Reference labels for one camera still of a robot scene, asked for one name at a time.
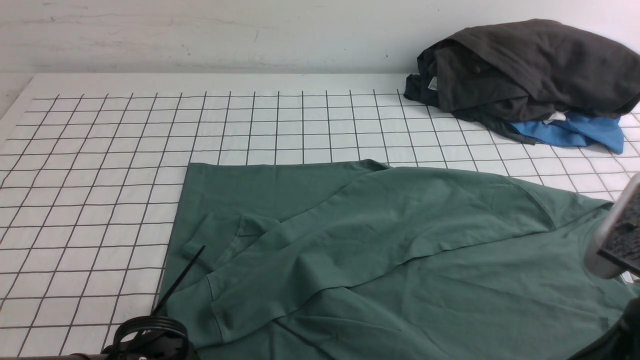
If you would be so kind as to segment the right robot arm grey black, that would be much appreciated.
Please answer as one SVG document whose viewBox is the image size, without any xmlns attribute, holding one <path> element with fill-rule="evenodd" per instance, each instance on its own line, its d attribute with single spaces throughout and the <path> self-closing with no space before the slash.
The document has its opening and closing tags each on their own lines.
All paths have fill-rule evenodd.
<svg viewBox="0 0 640 360">
<path fill-rule="evenodd" d="M 636 173 L 590 240 L 583 263 L 603 280 L 640 270 L 640 175 Z M 640 357 L 640 299 L 627 303 L 621 317 L 572 360 L 637 360 Z"/>
</svg>

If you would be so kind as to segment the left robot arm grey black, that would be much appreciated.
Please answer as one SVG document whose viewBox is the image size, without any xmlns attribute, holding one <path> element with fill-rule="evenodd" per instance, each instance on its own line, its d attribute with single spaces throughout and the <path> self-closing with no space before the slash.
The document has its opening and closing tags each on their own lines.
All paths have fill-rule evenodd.
<svg viewBox="0 0 640 360">
<path fill-rule="evenodd" d="M 163 316 L 138 316 L 123 322 L 112 344 L 100 353 L 71 353 L 39 357 L 2 357 L 2 360 L 199 360 L 187 328 Z"/>
</svg>

